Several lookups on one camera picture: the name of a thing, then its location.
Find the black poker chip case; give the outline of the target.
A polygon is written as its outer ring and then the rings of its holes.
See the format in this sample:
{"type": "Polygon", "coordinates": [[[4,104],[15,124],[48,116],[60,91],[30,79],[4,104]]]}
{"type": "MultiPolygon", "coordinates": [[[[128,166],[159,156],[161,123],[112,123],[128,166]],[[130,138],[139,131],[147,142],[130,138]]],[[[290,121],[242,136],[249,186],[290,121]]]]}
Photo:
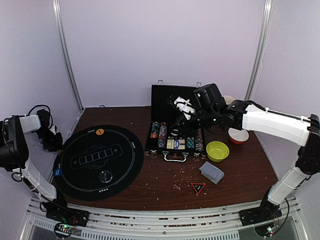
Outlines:
{"type": "Polygon", "coordinates": [[[206,156],[204,129],[189,123],[199,108],[194,86],[151,86],[151,120],[145,153],[161,155],[167,162],[185,162],[206,156]]]}

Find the blue small blind button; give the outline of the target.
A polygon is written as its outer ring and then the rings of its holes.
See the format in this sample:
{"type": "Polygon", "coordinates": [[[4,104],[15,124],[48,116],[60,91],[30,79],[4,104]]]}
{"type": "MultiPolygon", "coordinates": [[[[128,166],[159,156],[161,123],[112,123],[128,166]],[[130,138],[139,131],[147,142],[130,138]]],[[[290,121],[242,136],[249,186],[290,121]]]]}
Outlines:
{"type": "Polygon", "coordinates": [[[53,176],[54,177],[60,177],[62,175],[62,169],[61,168],[56,168],[54,171],[53,171],[53,176]]]}

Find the orange round button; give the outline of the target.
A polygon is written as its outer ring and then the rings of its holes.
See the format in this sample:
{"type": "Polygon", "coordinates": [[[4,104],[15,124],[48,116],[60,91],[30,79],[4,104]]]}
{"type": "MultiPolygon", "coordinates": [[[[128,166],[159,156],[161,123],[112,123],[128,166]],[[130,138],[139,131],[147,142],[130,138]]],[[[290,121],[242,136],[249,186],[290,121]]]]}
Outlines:
{"type": "Polygon", "coordinates": [[[104,132],[105,132],[105,131],[104,131],[104,129],[102,129],[102,128],[99,128],[99,129],[96,130],[96,134],[97,134],[98,136],[103,135],[104,132]]]}

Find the clear black round button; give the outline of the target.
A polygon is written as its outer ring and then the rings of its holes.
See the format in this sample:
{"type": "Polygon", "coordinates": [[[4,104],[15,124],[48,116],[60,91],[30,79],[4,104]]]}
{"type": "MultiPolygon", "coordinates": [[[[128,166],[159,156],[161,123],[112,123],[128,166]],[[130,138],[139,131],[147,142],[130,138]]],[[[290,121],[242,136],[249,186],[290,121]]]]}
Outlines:
{"type": "Polygon", "coordinates": [[[113,179],[113,174],[108,170],[104,170],[99,173],[98,179],[100,182],[107,184],[113,179]]]}

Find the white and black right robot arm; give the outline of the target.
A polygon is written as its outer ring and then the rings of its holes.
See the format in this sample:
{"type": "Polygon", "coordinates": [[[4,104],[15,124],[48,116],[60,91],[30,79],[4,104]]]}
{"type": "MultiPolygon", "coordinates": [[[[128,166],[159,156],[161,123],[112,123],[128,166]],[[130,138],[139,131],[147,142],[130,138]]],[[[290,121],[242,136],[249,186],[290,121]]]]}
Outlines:
{"type": "Polygon", "coordinates": [[[180,96],[170,96],[168,103],[182,114],[175,125],[183,136],[200,128],[219,126],[234,130],[255,131],[279,137],[300,148],[297,161],[271,186],[259,207],[239,212],[243,226],[272,220],[280,204],[311,176],[320,171],[320,119],[317,115],[295,116],[268,110],[252,100],[234,100],[227,104],[216,84],[193,91],[198,106],[180,96]]]}

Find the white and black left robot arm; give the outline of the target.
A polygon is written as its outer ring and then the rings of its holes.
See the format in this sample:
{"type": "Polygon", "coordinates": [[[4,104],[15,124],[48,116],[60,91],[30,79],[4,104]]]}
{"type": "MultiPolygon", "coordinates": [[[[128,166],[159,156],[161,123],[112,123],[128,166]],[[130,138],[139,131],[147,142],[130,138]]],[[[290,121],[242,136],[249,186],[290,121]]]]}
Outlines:
{"type": "Polygon", "coordinates": [[[64,196],[30,160],[27,133],[36,133],[46,151],[62,150],[62,135],[53,124],[50,107],[38,104],[25,115],[12,115],[0,122],[0,166],[11,173],[15,182],[25,183],[31,192],[45,200],[39,207],[47,218],[66,223],[72,219],[72,211],[64,196]]]}

